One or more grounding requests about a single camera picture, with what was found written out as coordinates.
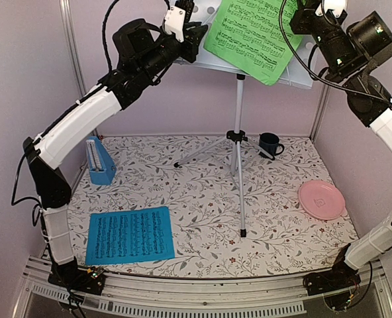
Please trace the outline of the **green sheet music page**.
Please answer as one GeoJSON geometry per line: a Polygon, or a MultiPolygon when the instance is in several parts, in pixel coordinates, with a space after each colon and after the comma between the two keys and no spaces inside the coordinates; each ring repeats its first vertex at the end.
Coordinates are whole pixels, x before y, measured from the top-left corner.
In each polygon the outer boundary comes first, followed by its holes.
{"type": "Polygon", "coordinates": [[[204,49],[265,85],[274,85],[291,58],[279,28],[281,1],[222,1],[204,49]]]}

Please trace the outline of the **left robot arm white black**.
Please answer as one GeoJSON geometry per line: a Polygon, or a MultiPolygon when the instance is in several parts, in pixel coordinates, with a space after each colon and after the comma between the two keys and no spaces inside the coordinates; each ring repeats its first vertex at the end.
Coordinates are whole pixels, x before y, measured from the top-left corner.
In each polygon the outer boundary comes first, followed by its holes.
{"type": "Polygon", "coordinates": [[[142,92],[158,85],[169,67],[182,58],[193,63],[208,30],[191,21],[193,1],[170,5],[161,26],[136,19],[113,35],[119,61],[89,93],[76,101],[37,137],[23,142],[24,156],[42,208],[45,240],[58,266],[56,275],[69,288],[82,282],[81,270],[72,251],[67,210],[72,190],[60,164],[89,133],[109,117],[132,105],[142,92]]]}

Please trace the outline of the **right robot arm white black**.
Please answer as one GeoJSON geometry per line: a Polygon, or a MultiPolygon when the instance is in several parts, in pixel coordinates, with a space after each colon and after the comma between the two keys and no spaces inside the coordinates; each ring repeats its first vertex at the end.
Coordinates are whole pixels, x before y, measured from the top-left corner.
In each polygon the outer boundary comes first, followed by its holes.
{"type": "MultiPolygon", "coordinates": [[[[392,96],[373,70],[392,57],[392,32],[377,12],[347,29],[345,1],[297,1],[291,17],[293,34],[310,35],[326,60],[325,76],[309,74],[346,93],[348,106],[392,152],[392,96]]],[[[392,212],[362,238],[342,248],[326,275],[340,289],[362,266],[392,248],[392,212]]]]}

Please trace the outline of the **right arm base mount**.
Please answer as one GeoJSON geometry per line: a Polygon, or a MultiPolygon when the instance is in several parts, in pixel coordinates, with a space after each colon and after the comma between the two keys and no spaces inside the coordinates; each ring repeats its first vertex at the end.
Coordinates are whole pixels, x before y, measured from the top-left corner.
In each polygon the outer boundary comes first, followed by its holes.
{"type": "Polygon", "coordinates": [[[312,272],[303,277],[303,286],[308,295],[333,292],[343,288],[354,286],[361,282],[357,270],[349,267],[345,261],[346,249],[342,249],[332,268],[323,272],[312,272]]]}

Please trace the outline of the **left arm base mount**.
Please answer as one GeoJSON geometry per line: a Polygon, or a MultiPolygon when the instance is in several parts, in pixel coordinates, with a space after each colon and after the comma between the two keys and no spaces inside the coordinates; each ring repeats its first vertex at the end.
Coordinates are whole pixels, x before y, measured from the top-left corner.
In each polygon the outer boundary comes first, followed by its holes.
{"type": "Polygon", "coordinates": [[[50,245],[47,244],[48,253],[52,262],[51,272],[48,282],[55,286],[66,288],[67,290],[101,295],[106,276],[100,267],[80,268],[77,265],[76,257],[71,262],[59,265],[52,255],[50,245]]]}

